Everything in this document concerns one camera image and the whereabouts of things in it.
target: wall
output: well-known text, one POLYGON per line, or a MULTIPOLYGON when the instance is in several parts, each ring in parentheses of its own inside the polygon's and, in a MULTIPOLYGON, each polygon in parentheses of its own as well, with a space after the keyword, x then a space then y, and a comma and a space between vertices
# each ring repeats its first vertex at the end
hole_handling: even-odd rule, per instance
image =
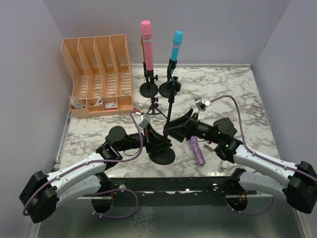
POLYGON ((41 0, 0 4, 0 236, 25 238, 31 224, 18 196, 48 173, 66 120, 71 79, 62 36, 41 0))
POLYGON ((168 63, 176 30, 179 63, 254 63, 290 0, 44 0, 65 38, 127 34, 142 63, 140 22, 154 28, 155 63, 168 63))
MULTIPOLYGON (((317 1, 292 0, 254 65, 282 159, 317 171, 317 1)), ((317 237, 317 207, 308 216, 317 237)))

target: white marble surface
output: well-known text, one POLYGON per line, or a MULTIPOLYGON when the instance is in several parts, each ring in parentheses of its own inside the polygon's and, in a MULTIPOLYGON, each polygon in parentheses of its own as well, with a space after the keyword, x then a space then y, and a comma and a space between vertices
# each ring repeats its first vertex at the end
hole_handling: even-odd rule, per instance
MULTIPOLYGON (((159 86, 166 81, 166 68, 155 69, 159 86)), ((240 107, 243 129, 249 146, 268 155, 279 157, 272 132, 262 105, 252 71, 249 67, 209 67, 209 68, 177 68, 174 75, 179 77, 182 84, 181 92, 175 97, 172 119, 185 114, 191 107, 197 108, 194 99, 201 96, 211 100, 217 96, 228 94, 233 96, 240 107)), ((143 98, 139 93, 140 85, 144 82, 143 68, 133 67, 133 87, 135 109, 147 111, 150 99, 143 98)), ((160 109, 167 115, 168 101, 159 97, 160 109)), ((203 122, 212 124, 215 120, 229 117, 238 129, 236 109, 230 99, 219 100, 211 107, 203 118, 203 122)), ((162 115, 151 116, 151 125, 162 134, 165 118, 162 115)), ((64 147, 61 169, 66 168, 89 156, 105 141, 109 130, 121 125, 128 134, 136 133, 136 128, 129 115, 76 119, 72 118, 68 137, 64 147)), ((236 138, 241 138, 240 131, 236 138)), ((200 143, 206 164, 197 166, 189 143, 179 143, 172 139, 173 150, 176 154, 174 163, 157 165, 147 156, 145 149, 139 158, 132 162, 118 163, 107 170, 109 177, 192 177, 192 176, 223 176, 229 175, 237 167, 229 165, 223 171, 220 169, 221 159, 209 152, 200 143)), ((136 150, 126 151, 134 154, 136 150)))

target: round stand base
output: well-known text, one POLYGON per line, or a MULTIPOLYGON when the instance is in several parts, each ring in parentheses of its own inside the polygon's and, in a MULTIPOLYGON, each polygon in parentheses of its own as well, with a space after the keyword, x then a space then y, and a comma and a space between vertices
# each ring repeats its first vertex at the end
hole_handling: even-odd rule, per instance
POLYGON ((149 158, 158 165, 169 165, 175 160, 175 152, 168 147, 164 151, 149 155, 149 158))
POLYGON ((159 94, 162 96, 162 97, 165 97, 165 98, 169 98, 169 89, 167 89, 167 82, 165 83, 162 83, 159 87, 159 94))
MULTIPOLYGON (((154 89, 154 96, 155 96, 159 92, 158 86, 156 84, 154 84, 153 89, 154 89)), ((147 83, 145 82, 140 87, 140 93, 145 98, 151 98, 152 97, 151 86, 150 86, 150 88, 148 88, 147 83)))

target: table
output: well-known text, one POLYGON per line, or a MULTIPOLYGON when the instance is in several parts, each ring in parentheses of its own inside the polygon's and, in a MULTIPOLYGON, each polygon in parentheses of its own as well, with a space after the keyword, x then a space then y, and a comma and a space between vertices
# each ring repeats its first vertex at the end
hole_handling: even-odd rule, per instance
MULTIPOLYGON (((166 81, 166 68, 156 68, 155 74, 159 76, 158 86, 166 81)), ((182 87, 175 97, 172 119, 184 115, 190 108, 197 111, 194 99, 199 96, 205 100, 211 100, 220 95, 231 95, 239 104, 248 145, 268 155, 279 157, 250 67, 178 67, 174 75, 179 77, 182 87)), ((134 106, 135 109, 147 111, 151 100, 143 98, 139 93, 140 85, 144 82, 143 68, 133 67, 134 106)), ((159 97, 158 103, 163 113, 167 114, 168 99, 159 97)), ((214 121, 223 117, 230 118, 235 127, 239 128, 236 109, 230 99, 214 102, 208 108, 202 121, 213 124, 214 121)), ((165 118, 162 115, 151 116, 151 125, 158 133, 162 133, 164 123, 165 118)), ((128 134, 136 132, 129 115, 72 118, 60 168, 66 168, 93 153, 99 145, 104 143, 109 130, 115 125, 123 126, 128 134)), ((236 138, 241 138, 240 132, 237 133, 236 138)), ((229 165, 227 169, 221 170, 222 160, 216 154, 203 148, 203 143, 201 148, 206 164, 199 167, 187 141, 179 143, 174 139, 171 140, 176 154, 174 163, 157 165, 149 159, 144 149, 139 158, 129 163, 118 163, 107 170, 107 175, 111 178, 225 176, 230 175, 239 167, 229 165)), ((136 150, 130 150, 126 153, 134 154, 135 152, 136 150)))

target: purple glitter cylinder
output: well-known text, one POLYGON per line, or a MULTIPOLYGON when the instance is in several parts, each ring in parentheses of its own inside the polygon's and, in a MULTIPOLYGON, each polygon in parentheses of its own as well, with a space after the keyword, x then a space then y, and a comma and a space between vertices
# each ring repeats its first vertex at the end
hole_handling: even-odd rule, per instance
POLYGON ((204 165, 206 162, 204 160, 202 151, 200 150, 198 141, 195 136, 192 136, 192 138, 190 138, 189 144, 190 144, 190 147, 192 148, 192 151, 194 152, 197 164, 199 166, 204 165))

